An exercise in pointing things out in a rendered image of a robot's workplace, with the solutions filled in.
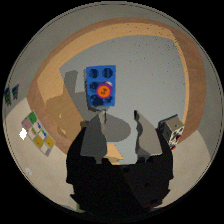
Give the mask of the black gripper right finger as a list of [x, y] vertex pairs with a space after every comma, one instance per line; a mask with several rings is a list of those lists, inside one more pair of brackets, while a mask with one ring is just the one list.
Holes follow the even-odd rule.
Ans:
[[146, 162], [162, 165], [169, 173], [170, 180], [173, 176], [173, 155], [171, 148], [158, 128], [155, 128], [139, 111], [134, 110], [134, 120], [138, 123], [136, 140], [137, 161], [145, 157]]

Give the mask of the grey bench mat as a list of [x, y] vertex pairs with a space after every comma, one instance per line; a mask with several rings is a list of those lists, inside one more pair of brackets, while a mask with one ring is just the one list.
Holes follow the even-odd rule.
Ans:
[[[102, 65], [116, 65], [115, 106], [89, 106], [86, 67]], [[86, 124], [106, 109], [103, 135], [124, 158], [116, 160], [121, 165], [137, 162], [134, 110], [158, 130], [161, 120], [176, 114], [183, 119], [185, 75], [172, 39], [152, 35], [109, 39], [78, 53], [59, 70]]]

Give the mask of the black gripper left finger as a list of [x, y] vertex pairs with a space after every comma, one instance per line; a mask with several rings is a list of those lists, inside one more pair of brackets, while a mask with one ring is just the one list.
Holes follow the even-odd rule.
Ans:
[[101, 159], [108, 153], [107, 140], [103, 135], [105, 119], [106, 112], [102, 109], [72, 142], [66, 158], [66, 183], [73, 185], [74, 176], [82, 168], [96, 162], [102, 164]]

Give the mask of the clear conical tube with purple cap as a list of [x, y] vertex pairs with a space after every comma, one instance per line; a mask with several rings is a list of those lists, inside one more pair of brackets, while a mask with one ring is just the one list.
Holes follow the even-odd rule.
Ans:
[[175, 138], [176, 138], [176, 140], [178, 141], [178, 140], [181, 138], [181, 135], [180, 135], [179, 133], [177, 133], [177, 134], [175, 135]]

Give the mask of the blue tube rack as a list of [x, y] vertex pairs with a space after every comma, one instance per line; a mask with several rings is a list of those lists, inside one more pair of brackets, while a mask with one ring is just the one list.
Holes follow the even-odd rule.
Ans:
[[[86, 67], [86, 79], [89, 106], [115, 106], [116, 65]], [[112, 83], [113, 91], [108, 99], [101, 99], [97, 96], [96, 89], [105, 81]]]

